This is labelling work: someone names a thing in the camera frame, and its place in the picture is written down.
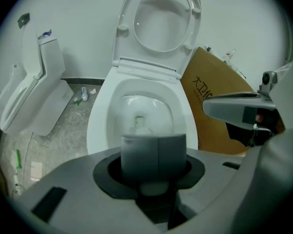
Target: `white toilet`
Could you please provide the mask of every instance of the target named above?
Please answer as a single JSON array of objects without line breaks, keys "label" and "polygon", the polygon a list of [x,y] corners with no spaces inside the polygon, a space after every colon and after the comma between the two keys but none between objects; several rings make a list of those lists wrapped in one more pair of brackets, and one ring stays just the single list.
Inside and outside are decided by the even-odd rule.
[{"label": "white toilet", "polygon": [[65,66],[57,39],[38,40],[31,22],[23,28],[23,64],[12,65],[10,80],[0,94],[0,128],[8,134],[27,129],[46,136],[74,93],[60,79]]},{"label": "white toilet", "polygon": [[186,133],[197,149],[193,114],[180,83],[196,43],[200,0],[125,0],[112,68],[93,105],[88,153],[121,145],[124,134]]}]

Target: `white wall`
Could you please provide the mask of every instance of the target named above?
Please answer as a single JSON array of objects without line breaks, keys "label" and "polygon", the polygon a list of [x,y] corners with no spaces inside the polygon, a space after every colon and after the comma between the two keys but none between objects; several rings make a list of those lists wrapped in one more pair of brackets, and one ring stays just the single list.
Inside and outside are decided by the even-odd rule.
[{"label": "white wall", "polygon": [[[273,0],[201,0],[198,44],[232,59],[254,88],[264,70],[283,64],[285,29]],[[19,0],[0,29],[0,91],[12,63],[21,62],[17,20],[30,12],[37,34],[52,29],[65,60],[64,78],[105,78],[111,67],[114,28],[123,0]]]}]

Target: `gray speckled floor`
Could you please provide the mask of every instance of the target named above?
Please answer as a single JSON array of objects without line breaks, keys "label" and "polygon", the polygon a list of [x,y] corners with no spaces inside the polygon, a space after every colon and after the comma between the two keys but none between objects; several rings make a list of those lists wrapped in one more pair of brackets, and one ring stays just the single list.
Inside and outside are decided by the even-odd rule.
[{"label": "gray speckled floor", "polygon": [[[88,93],[88,100],[82,101],[79,106],[74,98],[81,95],[81,88],[88,91],[96,89],[97,93]],[[70,85],[75,95],[65,108],[51,133],[42,137],[26,130],[17,135],[2,134],[0,140],[0,167],[6,178],[8,191],[13,193],[14,175],[17,174],[19,184],[26,190],[35,181],[31,178],[32,162],[42,163],[42,176],[48,174],[62,163],[87,155],[87,126],[92,105],[101,86]],[[16,155],[14,149],[19,149],[22,169],[16,169]]]}]

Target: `toilet lid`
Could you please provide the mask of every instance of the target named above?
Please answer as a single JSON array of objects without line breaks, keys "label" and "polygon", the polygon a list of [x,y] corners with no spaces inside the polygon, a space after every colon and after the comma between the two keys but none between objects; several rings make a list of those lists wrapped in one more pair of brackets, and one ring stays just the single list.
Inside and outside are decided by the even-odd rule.
[{"label": "toilet lid", "polygon": [[42,76],[42,61],[38,44],[38,37],[35,31],[34,24],[28,22],[24,25],[22,39],[22,58],[24,69],[28,76],[36,80]]},{"label": "toilet lid", "polygon": [[146,63],[183,75],[199,30],[200,0],[125,0],[118,18],[113,66]]}]

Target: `cardboard box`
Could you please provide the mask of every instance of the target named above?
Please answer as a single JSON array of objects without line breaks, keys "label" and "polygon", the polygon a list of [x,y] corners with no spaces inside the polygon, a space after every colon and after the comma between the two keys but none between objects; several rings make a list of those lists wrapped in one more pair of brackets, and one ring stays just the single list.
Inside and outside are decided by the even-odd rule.
[{"label": "cardboard box", "polygon": [[225,122],[204,114],[206,97],[253,89],[235,71],[217,57],[199,48],[182,76],[181,84],[188,98],[198,135],[198,149],[230,155],[241,155],[249,147],[230,139]]}]

